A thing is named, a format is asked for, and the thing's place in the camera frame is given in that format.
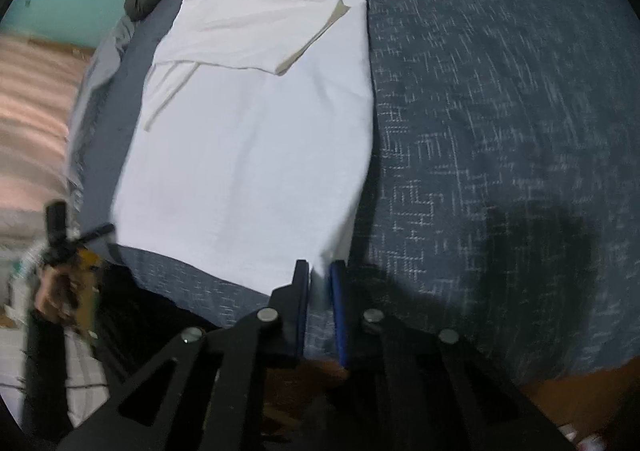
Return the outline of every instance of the blue bedsheet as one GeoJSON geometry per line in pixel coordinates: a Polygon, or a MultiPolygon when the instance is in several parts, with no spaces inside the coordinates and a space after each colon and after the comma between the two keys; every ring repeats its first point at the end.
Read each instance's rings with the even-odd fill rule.
{"type": "MultiPolygon", "coordinates": [[[[102,100],[79,157],[82,227],[108,218],[181,1],[139,25],[102,100]]],[[[639,354],[640,21],[628,2],[368,1],[377,120],[354,278],[410,325],[458,328],[518,382],[639,354]]],[[[266,300],[162,256],[113,257],[215,323],[266,300]]],[[[307,354],[330,354],[332,331],[312,309],[307,354]]]]}

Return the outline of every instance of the bed mattress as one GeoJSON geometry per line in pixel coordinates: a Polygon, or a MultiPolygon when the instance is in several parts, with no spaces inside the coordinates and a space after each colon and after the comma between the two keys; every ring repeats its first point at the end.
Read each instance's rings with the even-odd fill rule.
{"type": "MultiPolygon", "coordinates": [[[[640,352],[640,22],[626,0],[367,0],[375,131],[354,280],[411,326],[455,327],[517,382],[640,352]]],[[[79,223],[110,217],[154,49],[141,21],[75,157],[79,223]]],[[[267,297],[179,261],[95,247],[228,326],[267,297]]],[[[315,284],[306,355],[330,357],[315,284]]]]}

